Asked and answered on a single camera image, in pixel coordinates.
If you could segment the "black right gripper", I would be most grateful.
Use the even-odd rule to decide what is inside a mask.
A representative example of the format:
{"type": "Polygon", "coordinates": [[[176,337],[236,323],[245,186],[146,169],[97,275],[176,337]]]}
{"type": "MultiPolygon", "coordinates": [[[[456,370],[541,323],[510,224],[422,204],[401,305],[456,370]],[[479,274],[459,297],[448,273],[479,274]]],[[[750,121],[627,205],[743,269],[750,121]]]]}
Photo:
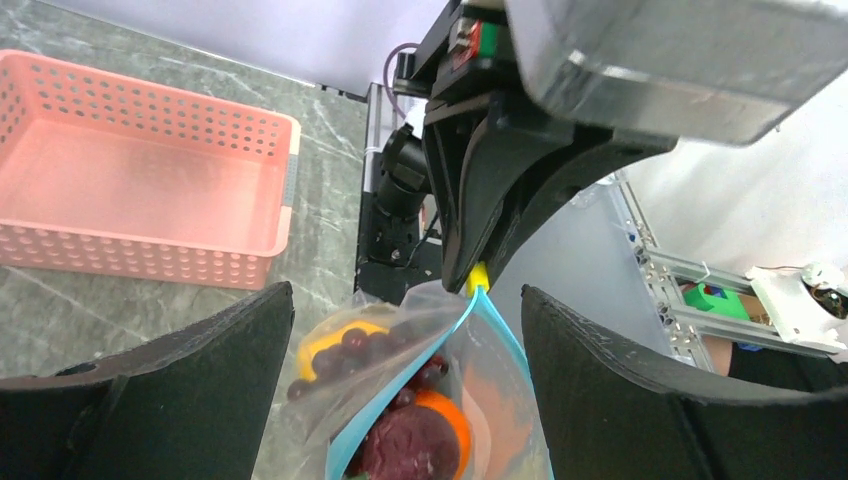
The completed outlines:
{"type": "Polygon", "coordinates": [[[442,283],[450,292],[461,289],[485,247],[494,284],[580,191],[678,143],[676,136],[624,129],[575,131],[572,122],[531,106],[503,1],[447,2],[422,40],[392,50],[392,64],[399,118],[406,117],[400,96],[433,103],[423,142],[442,218],[442,283]]]}

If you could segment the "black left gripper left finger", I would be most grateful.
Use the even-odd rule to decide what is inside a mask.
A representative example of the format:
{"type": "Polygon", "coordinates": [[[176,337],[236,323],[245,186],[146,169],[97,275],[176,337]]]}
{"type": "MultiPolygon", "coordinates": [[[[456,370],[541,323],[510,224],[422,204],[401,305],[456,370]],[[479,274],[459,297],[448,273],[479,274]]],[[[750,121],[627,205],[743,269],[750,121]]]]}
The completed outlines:
{"type": "Polygon", "coordinates": [[[136,348],[1,382],[5,479],[247,479],[294,321],[272,284],[136,348]]]}

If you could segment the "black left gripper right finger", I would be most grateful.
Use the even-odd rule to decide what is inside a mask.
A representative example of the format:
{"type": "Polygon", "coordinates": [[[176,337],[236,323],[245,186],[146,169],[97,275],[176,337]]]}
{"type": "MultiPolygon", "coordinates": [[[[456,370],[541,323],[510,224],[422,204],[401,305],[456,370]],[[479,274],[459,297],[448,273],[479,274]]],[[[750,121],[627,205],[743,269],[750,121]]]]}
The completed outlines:
{"type": "Polygon", "coordinates": [[[843,479],[847,390],[775,388],[661,355],[522,290],[531,380],[558,479],[843,479]]]}

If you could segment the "yellow mango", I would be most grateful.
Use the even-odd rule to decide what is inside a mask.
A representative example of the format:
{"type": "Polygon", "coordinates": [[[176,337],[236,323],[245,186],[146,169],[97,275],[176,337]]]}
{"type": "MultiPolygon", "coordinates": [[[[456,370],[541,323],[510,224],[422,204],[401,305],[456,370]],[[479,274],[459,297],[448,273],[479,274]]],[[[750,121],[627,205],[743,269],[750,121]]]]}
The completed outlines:
{"type": "Polygon", "coordinates": [[[320,351],[330,347],[340,345],[343,335],[351,329],[360,329],[368,335],[374,333],[388,333],[389,328],[370,323],[365,320],[354,320],[342,327],[331,328],[328,333],[320,333],[318,328],[312,331],[316,334],[315,338],[305,338],[296,351],[296,367],[297,373],[301,379],[314,381],[317,378],[312,367],[314,356],[320,351]]]}

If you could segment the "dark red grape bunch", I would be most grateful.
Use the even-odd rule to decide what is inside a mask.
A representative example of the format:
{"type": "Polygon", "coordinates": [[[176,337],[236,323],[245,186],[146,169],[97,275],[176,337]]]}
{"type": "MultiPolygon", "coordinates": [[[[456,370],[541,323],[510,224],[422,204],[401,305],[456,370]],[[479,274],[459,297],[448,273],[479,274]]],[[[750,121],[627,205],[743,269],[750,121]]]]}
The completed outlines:
{"type": "MultiPolygon", "coordinates": [[[[287,389],[289,401],[298,400],[315,390],[322,383],[341,380],[374,366],[408,346],[410,334],[402,325],[389,329],[388,333],[368,335],[360,329],[348,330],[340,345],[317,353],[312,367],[317,374],[314,381],[297,379],[287,389]]],[[[431,356],[395,395],[388,406],[389,411],[412,405],[420,390],[435,390],[449,371],[448,362],[439,354],[431,356]]]]}

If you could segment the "clear zip top bag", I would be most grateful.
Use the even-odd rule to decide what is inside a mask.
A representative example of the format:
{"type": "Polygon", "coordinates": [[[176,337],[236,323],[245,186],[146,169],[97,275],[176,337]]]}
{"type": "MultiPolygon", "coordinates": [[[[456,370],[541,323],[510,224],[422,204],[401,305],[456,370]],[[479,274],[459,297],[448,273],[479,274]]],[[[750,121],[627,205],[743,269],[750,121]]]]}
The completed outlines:
{"type": "Polygon", "coordinates": [[[294,349],[285,411],[296,479],[549,479],[523,347],[488,297],[437,282],[399,305],[365,293],[294,349]]]}

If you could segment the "orange fruit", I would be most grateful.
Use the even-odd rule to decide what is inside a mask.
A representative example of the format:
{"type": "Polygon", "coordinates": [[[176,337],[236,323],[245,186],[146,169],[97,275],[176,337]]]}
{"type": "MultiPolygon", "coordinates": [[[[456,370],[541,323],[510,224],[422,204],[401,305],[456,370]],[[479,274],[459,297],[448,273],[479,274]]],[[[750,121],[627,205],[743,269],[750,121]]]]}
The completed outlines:
{"type": "Polygon", "coordinates": [[[451,426],[459,449],[459,465],[454,478],[461,479],[471,459],[473,447],[472,430],[467,417],[452,399],[434,390],[418,391],[415,405],[436,411],[451,426]]]}

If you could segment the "dark red plum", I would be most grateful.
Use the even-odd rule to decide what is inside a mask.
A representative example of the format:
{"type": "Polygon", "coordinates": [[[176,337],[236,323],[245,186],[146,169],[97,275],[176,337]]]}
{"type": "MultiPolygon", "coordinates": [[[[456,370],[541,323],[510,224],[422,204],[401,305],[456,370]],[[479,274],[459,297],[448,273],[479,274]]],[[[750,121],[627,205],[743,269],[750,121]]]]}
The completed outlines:
{"type": "Polygon", "coordinates": [[[362,450],[362,470],[369,479],[453,479],[460,466],[459,439],[448,420],[417,405],[379,419],[362,450]]]}

